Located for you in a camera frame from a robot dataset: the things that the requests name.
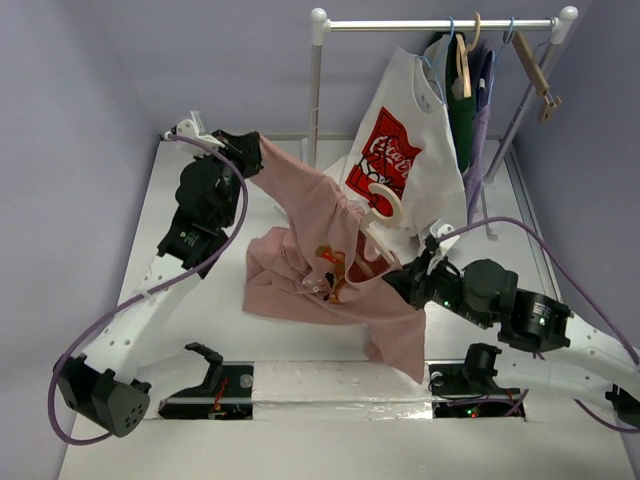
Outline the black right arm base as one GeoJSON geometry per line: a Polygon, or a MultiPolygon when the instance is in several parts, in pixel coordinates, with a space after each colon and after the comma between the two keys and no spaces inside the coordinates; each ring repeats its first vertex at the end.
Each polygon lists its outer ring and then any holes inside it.
{"type": "Polygon", "coordinates": [[[525,419],[526,393],[497,385],[496,360],[502,351],[472,344],[462,361],[429,365],[428,391],[436,419],[525,419]]]}

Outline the pink t shirt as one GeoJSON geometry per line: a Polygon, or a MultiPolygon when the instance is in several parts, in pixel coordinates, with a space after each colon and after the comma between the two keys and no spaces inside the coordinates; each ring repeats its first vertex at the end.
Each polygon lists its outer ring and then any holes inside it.
{"type": "Polygon", "coordinates": [[[363,325],[364,351],[417,383],[424,380],[426,314],[385,282],[397,257],[376,255],[360,230],[361,207],[336,182],[259,139],[262,168],[251,181],[288,224],[253,239],[246,254],[245,312],[330,326],[363,325]]]}

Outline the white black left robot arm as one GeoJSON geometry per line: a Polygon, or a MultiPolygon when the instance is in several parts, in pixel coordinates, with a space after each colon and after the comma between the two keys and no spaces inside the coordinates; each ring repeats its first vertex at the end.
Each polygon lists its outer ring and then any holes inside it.
{"type": "Polygon", "coordinates": [[[136,376],[144,351],[246,221],[247,181],[262,168],[259,133],[173,129],[164,138],[195,150],[179,177],[169,229],[138,290],[89,326],[52,369],[47,415],[68,445],[122,438],[137,428],[151,401],[151,384],[136,376]]]}

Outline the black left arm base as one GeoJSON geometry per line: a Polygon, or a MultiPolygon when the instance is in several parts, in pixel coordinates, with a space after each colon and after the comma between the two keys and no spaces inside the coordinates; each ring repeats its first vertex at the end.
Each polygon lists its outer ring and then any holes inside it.
{"type": "Polygon", "coordinates": [[[184,349],[207,363],[199,384],[184,388],[159,402],[165,420],[250,420],[253,418],[254,363],[226,363],[211,348],[192,342],[184,349]]]}

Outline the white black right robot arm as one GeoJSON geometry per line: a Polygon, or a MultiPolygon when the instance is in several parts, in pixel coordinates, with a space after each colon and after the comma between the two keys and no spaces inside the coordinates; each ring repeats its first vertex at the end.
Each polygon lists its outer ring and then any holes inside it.
{"type": "Polygon", "coordinates": [[[471,344],[463,360],[429,370],[431,392],[451,403],[499,401],[509,390],[555,391],[613,412],[639,428],[639,352],[582,320],[568,306],[519,288],[518,276],[493,260],[463,269],[431,254],[385,275],[414,309],[435,303],[483,330],[494,345],[471,344]]]}

